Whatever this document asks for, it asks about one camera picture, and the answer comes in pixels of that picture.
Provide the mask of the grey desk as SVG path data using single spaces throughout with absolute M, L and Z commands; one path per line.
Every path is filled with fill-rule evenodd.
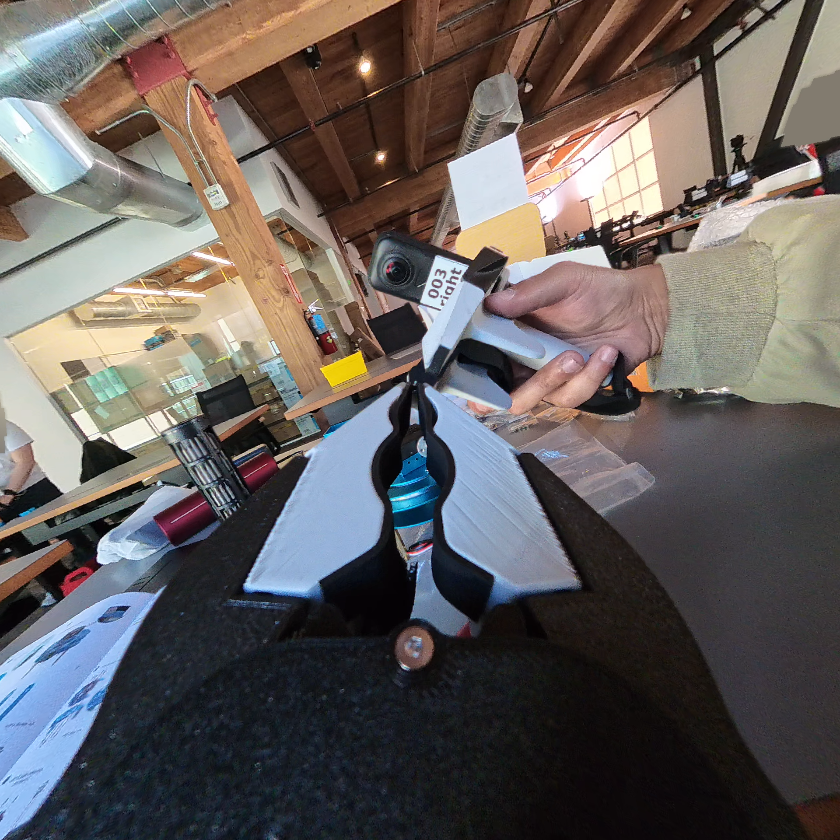
M 654 476 L 608 512 L 791 803 L 838 792 L 838 409 L 646 398 L 584 428 Z

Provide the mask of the black mesh cylinder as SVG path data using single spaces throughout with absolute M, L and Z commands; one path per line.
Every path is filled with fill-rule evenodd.
M 243 506 L 250 491 L 204 415 L 168 427 L 161 436 L 217 520 L 229 519 Z

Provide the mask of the person's right hand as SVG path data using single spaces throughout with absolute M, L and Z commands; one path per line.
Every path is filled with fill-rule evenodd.
M 518 368 L 511 411 L 522 414 L 541 402 L 576 408 L 590 400 L 622 355 L 634 371 L 660 354 L 669 321 L 661 266 L 608 269 L 563 262 L 489 295 L 485 309 L 520 320 L 590 352 L 563 352 L 542 369 Z

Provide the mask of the clear plastic bag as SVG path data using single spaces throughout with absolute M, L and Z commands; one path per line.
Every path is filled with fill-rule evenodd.
M 628 463 L 585 430 L 577 419 L 540 423 L 514 434 L 502 433 L 512 447 L 533 455 L 581 499 L 602 515 L 651 490 L 654 476 Z

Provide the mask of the wooden pillar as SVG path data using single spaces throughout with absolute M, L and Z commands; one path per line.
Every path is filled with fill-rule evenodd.
M 321 380 L 322 352 L 218 121 L 214 97 L 186 70 L 167 36 L 130 52 L 123 64 L 196 190 L 298 390 L 309 394 Z

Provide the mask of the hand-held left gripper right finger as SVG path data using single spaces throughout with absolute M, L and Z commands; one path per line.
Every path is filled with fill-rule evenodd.
M 473 621 L 582 581 L 517 451 L 430 385 L 417 387 L 427 470 L 439 486 L 431 569 L 444 599 Z

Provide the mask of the blue round robot arm base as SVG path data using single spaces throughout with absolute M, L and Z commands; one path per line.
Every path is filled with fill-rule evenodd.
M 426 456 L 415 453 L 402 462 L 402 470 L 387 491 L 395 529 L 410 529 L 431 522 L 440 487 L 427 469 Z

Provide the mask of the bubble wrap bundle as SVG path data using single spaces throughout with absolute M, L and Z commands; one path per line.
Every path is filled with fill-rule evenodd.
M 750 205 L 731 205 L 706 215 L 694 233 L 687 254 L 729 245 L 736 242 L 754 223 L 755 219 L 772 208 L 800 202 L 800 198 L 783 196 L 766 199 Z

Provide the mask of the black draped chair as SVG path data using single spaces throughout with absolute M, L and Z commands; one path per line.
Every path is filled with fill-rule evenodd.
M 135 455 L 104 437 L 88 440 L 81 450 L 79 482 L 84 484 L 135 459 Z

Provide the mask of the silver spiral air duct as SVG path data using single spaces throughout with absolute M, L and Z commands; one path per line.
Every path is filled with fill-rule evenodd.
M 1 97 L 61 102 L 171 28 L 172 2 L 31 1 L 1 10 Z
M 522 121 L 516 78 L 505 71 L 483 80 L 471 100 L 455 158 L 475 152 L 517 132 Z M 447 184 L 438 208 L 430 244 L 441 248 L 449 231 L 458 225 L 453 188 Z

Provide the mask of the black monitor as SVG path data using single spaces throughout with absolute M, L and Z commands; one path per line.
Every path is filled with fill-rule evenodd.
M 391 358 L 412 352 L 427 331 L 424 321 L 410 302 L 369 319 L 367 324 L 384 354 Z

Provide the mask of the black office chair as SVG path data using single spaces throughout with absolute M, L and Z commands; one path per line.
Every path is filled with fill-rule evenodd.
M 214 426 L 256 409 L 243 375 L 197 392 L 196 399 L 200 413 Z M 280 445 L 261 417 L 250 421 L 223 441 L 223 448 L 230 456 L 240 455 L 258 445 L 266 445 L 272 455 L 280 452 Z

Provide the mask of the red fire extinguisher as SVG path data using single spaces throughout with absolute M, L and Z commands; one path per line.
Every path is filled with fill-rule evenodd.
M 320 309 L 316 304 L 307 306 L 304 311 L 310 331 L 324 355 L 332 355 L 339 351 L 339 346 L 333 337 Z

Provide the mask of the orange cardboard box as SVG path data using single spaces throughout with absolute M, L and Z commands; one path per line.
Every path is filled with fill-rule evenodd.
M 539 206 L 530 200 L 515 134 L 448 164 L 460 232 L 459 256 L 474 258 L 485 247 L 523 264 L 521 278 L 532 277 L 563 261 L 608 268 L 601 246 L 548 256 Z

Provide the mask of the maroon metal cylinder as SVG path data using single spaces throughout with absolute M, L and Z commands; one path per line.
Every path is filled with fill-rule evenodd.
M 234 465 L 251 495 L 279 471 L 275 457 L 264 445 L 235 457 Z M 153 522 L 174 546 L 181 546 L 210 526 L 218 524 L 216 514 L 198 491 L 154 514 Z

